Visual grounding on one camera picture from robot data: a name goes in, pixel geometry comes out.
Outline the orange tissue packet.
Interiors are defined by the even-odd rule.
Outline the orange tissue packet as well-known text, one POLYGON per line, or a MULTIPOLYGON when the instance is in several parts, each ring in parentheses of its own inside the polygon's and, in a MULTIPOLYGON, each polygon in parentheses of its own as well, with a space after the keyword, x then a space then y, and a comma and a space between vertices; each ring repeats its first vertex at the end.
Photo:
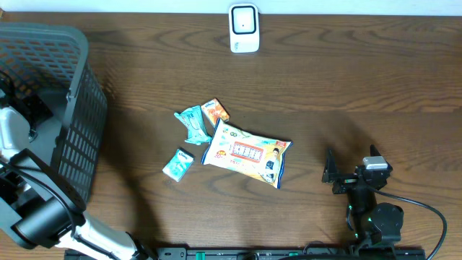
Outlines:
POLYGON ((213 127, 216 126, 218 120, 227 122, 230 119, 229 113, 216 98, 204 103, 201 110, 213 127))

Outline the teal wet-wipe packet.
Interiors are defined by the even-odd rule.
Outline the teal wet-wipe packet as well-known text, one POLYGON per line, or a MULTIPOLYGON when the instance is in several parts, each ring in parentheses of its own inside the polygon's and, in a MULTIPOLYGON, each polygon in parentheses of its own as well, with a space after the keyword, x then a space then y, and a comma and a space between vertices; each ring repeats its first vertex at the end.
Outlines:
POLYGON ((174 116, 187 128, 188 137, 186 143, 201 145, 210 143, 212 138, 208 135, 202 116, 200 105, 185 109, 183 112, 175 112, 174 116))

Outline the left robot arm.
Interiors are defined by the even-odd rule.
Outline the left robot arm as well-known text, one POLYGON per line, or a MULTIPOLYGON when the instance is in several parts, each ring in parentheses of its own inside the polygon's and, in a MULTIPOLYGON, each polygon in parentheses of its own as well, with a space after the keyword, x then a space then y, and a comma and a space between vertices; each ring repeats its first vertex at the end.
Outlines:
POLYGON ((1 229, 26 249, 70 249, 70 259, 156 259, 129 233, 88 214, 77 191, 30 150, 33 113, 1 73, 1 229))

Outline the green Kleenex tissue packet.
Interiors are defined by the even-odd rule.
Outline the green Kleenex tissue packet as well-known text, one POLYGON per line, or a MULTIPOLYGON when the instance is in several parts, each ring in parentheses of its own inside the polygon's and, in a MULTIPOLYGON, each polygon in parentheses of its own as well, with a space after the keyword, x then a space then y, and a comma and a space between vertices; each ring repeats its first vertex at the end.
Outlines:
POLYGON ((162 172, 174 181, 179 182, 193 162, 194 156, 184 149, 179 148, 167 165, 162 169, 162 172))

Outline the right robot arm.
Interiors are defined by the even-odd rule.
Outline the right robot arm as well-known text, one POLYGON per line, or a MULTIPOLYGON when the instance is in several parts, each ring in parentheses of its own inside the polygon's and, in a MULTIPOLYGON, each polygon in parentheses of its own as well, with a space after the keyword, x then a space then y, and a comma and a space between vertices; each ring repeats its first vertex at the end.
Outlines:
POLYGON ((374 248, 391 249, 401 240, 404 211, 397 205, 377 203, 375 194, 387 184, 393 168, 374 145, 353 173, 341 173, 331 149, 326 152, 322 182, 332 185, 333 194, 346 194, 346 223, 357 241, 349 246, 352 255, 374 248))

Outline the large yellow snack bag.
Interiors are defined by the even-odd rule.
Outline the large yellow snack bag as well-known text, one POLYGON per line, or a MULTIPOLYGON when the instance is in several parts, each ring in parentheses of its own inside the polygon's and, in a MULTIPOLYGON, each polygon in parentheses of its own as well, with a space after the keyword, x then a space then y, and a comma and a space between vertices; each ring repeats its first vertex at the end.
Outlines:
POLYGON ((280 189, 285 152, 292 145, 291 141, 258 136, 218 120, 201 163, 242 173, 280 189))

